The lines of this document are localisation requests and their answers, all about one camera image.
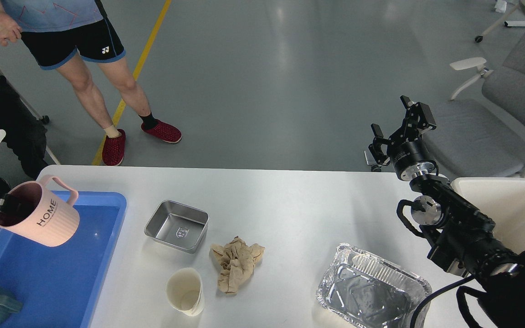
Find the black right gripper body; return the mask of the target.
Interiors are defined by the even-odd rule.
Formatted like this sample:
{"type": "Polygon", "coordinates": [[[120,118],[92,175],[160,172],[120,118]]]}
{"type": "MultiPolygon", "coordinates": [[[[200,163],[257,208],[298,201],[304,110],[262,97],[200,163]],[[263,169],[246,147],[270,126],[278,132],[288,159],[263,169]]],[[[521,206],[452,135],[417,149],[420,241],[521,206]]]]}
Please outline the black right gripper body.
{"type": "Polygon", "coordinates": [[[378,165],[391,165],[396,176],[403,181],[432,174],[437,169],[436,161],[420,138],[393,141],[375,137],[368,149],[378,165]]]}

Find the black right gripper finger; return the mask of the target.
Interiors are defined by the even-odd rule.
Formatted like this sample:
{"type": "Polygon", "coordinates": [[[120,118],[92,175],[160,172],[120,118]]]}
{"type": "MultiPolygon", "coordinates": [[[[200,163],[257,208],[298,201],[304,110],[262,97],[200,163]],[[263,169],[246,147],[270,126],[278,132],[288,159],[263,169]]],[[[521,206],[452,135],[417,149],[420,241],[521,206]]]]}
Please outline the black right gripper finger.
{"type": "Polygon", "coordinates": [[[375,151],[381,151],[382,145],[385,145],[385,137],[383,136],[381,127],[378,124],[371,124],[371,130],[374,135],[371,147],[375,151]]]}
{"type": "Polygon", "coordinates": [[[400,97],[406,108],[406,116],[400,127],[402,141],[416,141],[427,131],[437,128],[431,108],[422,102],[414,102],[408,96],[400,97]]]}

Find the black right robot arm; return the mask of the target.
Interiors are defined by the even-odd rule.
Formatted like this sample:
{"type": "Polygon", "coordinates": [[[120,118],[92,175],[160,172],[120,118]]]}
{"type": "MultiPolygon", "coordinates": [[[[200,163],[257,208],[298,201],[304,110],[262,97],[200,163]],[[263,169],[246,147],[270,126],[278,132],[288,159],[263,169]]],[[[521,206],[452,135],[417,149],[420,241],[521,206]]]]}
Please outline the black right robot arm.
{"type": "Polygon", "coordinates": [[[456,288],[458,308],[466,324],[479,327],[466,295],[475,297],[484,313],[499,328],[525,328],[525,251],[517,255],[494,238],[494,221],[452,189],[439,176],[436,161],[421,136],[436,128],[427,104],[402,96],[406,116],[400,128],[385,137],[372,124],[369,151],[378,165],[394,166],[400,180],[408,181],[421,196],[401,200],[396,214],[404,226],[431,245],[428,259],[461,280],[440,290],[456,288]]]}

